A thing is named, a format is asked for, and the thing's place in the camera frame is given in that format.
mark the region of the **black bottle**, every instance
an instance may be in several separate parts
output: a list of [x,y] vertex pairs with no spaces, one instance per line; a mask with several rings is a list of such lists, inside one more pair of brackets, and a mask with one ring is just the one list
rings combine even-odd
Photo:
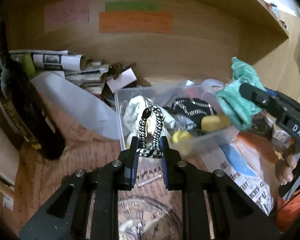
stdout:
[[45,158],[61,156],[65,140],[46,115],[35,87],[8,51],[5,23],[0,22],[0,102],[26,141]]

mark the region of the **clear plastic container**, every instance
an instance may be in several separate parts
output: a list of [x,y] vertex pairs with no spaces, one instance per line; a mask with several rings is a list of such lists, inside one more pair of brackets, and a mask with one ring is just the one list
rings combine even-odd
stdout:
[[[204,91],[201,85],[191,86],[166,86],[158,85],[154,87],[142,88],[126,88],[115,93],[115,105],[118,121],[118,130],[120,137],[121,149],[126,149],[126,140],[130,134],[129,129],[124,125],[123,116],[126,107],[130,100],[136,96],[149,98],[154,104],[161,107],[171,107],[176,98],[199,98],[209,103],[217,113],[221,110],[218,106],[215,96],[210,91]],[[189,156],[192,154],[204,154],[209,152],[218,145],[229,143],[236,135],[238,130],[234,126],[226,129],[218,130],[206,135],[194,137],[193,139],[184,140],[178,144],[173,144],[171,147],[180,152],[181,156]]]

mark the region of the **teal cloth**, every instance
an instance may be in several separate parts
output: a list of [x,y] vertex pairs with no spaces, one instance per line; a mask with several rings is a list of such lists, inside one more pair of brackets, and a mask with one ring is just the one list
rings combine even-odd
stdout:
[[249,83],[264,91],[266,90],[261,84],[256,71],[249,64],[233,57],[231,68],[233,71],[232,82],[216,93],[216,99],[230,122],[239,131],[244,131],[252,125],[251,116],[261,112],[262,109],[240,95],[240,85]]

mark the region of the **clock face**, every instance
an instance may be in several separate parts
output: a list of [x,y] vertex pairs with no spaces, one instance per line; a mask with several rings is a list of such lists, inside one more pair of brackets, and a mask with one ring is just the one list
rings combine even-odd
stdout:
[[181,222],[162,203],[147,197],[118,202],[120,240],[180,240]]

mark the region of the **braided cord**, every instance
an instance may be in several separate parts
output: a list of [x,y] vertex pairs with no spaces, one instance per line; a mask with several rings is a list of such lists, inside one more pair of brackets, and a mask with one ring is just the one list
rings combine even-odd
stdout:
[[[147,149],[146,144],[146,121],[150,117],[151,112],[155,113],[156,116],[156,124],[155,130],[153,135],[152,141],[152,149]],[[163,153],[160,151],[159,148],[159,140],[161,131],[163,128],[163,113],[161,109],[156,105],[149,105],[142,113],[140,122],[139,122],[139,148],[137,149],[137,154],[140,157],[147,157],[147,158],[161,158]]]

